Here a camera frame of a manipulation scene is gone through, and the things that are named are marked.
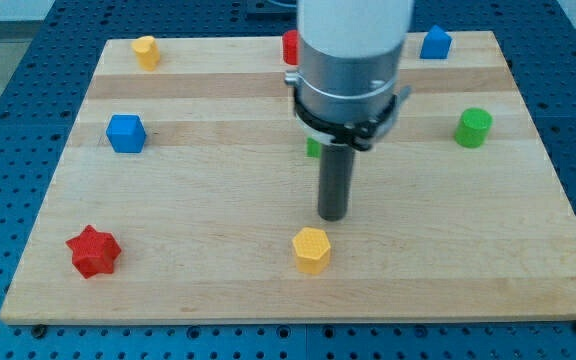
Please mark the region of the black clamp ring mount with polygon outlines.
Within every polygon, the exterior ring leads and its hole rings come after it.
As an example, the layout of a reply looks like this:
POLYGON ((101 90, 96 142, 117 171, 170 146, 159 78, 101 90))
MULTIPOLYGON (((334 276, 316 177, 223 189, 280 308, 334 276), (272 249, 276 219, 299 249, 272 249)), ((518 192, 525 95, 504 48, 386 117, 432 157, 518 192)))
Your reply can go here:
POLYGON ((293 87, 294 115, 305 133, 327 146, 349 146, 357 151, 369 151, 385 137, 397 122, 403 103, 411 95, 411 86, 406 85, 390 96, 388 104, 376 115, 365 120, 343 123, 328 121, 310 112, 298 99, 302 77, 297 70, 288 70, 284 82, 293 87))

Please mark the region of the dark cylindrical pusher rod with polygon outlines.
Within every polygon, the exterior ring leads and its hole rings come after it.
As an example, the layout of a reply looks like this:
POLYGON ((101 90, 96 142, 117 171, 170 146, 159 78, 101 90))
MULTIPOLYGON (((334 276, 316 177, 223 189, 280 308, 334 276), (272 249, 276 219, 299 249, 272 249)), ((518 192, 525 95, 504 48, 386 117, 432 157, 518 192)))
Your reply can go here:
POLYGON ((354 156, 349 146, 321 147, 317 210, 326 221, 339 221, 347 214, 354 156))

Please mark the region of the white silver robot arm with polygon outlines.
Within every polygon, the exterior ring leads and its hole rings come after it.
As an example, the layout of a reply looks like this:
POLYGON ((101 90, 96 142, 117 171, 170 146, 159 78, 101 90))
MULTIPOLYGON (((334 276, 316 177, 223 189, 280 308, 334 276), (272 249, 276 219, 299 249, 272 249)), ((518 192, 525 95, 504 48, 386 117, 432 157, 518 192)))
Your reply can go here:
POLYGON ((410 90, 395 89, 412 0, 302 0, 296 4, 298 64, 285 75, 294 114, 320 146, 318 206, 345 217, 354 156, 393 127, 410 90))

